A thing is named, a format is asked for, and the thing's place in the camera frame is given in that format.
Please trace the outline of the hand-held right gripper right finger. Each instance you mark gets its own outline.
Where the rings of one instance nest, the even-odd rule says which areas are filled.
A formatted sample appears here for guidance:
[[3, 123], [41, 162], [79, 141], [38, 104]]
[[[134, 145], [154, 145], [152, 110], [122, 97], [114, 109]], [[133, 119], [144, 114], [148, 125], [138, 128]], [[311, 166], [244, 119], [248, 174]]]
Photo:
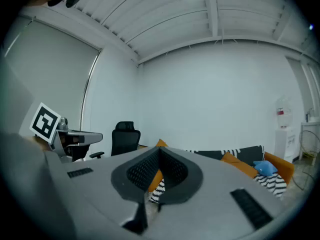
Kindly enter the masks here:
[[203, 173], [200, 189], [182, 204], [163, 205], [149, 226], [151, 236], [247, 236], [255, 231], [231, 192], [245, 189], [272, 218], [284, 204], [236, 167], [177, 148], [170, 151], [196, 163]]

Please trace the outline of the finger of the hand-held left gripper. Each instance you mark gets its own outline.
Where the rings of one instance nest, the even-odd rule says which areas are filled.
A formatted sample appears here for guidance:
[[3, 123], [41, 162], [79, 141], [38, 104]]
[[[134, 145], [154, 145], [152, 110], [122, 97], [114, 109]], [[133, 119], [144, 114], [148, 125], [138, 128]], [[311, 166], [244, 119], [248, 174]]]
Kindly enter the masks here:
[[103, 140], [103, 134], [98, 132], [69, 130], [68, 136], [71, 136], [72, 145], [91, 145]]

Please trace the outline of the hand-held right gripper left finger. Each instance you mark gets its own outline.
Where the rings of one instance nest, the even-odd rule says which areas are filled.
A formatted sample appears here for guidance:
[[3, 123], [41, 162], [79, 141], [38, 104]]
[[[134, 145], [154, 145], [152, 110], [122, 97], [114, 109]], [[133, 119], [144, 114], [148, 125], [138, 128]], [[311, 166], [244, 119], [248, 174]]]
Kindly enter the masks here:
[[158, 147], [109, 158], [62, 163], [46, 152], [51, 189], [62, 210], [60, 236], [158, 236], [148, 222], [145, 193], [158, 170]]

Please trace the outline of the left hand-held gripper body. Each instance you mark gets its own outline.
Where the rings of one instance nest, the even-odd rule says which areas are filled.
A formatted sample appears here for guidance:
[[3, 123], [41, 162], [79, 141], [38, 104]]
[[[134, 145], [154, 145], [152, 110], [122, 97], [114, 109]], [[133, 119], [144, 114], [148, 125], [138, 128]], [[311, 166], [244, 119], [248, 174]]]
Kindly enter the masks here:
[[29, 129], [35, 140], [46, 151], [54, 152], [63, 163], [83, 161], [89, 144], [83, 143], [85, 133], [71, 130], [68, 120], [44, 103], [40, 103], [31, 120]]

